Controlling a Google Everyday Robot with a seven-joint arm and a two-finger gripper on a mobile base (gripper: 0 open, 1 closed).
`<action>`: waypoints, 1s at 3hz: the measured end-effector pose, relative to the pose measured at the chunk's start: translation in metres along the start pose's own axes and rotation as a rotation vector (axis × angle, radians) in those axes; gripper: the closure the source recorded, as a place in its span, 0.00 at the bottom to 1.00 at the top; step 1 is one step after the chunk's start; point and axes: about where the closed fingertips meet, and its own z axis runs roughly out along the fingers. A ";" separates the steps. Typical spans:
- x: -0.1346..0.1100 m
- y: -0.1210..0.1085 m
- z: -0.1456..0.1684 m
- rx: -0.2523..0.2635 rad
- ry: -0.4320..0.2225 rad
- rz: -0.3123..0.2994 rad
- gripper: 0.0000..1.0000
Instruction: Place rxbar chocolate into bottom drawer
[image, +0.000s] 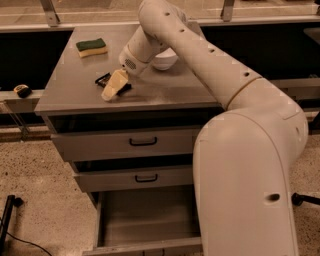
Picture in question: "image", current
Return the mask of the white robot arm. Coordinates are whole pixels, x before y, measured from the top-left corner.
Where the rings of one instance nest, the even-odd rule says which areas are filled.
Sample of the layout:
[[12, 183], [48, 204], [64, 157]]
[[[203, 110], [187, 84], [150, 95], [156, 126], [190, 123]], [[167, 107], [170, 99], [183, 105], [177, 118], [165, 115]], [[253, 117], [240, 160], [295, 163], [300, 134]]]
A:
[[299, 256], [289, 169], [308, 138], [303, 110], [260, 74], [190, 30], [166, 0], [142, 0], [119, 56], [139, 75], [172, 49], [222, 105], [199, 132], [193, 181], [205, 256]]

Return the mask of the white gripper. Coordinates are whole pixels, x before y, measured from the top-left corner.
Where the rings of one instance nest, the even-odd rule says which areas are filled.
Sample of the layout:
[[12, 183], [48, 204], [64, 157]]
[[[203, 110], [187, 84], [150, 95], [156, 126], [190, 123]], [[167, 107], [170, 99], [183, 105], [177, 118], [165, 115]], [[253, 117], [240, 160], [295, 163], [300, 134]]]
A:
[[148, 63], [138, 60], [130, 52], [128, 45], [126, 45], [121, 51], [119, 55], [119, 63], [123, 69], [118, 69], [113, 72], [101, 94], [102, 99], [105, 101], [111, 101], [112, 98], [126, 85], [129, 80], [128, 73], [133, 76], [139, 76], [148, 67]]

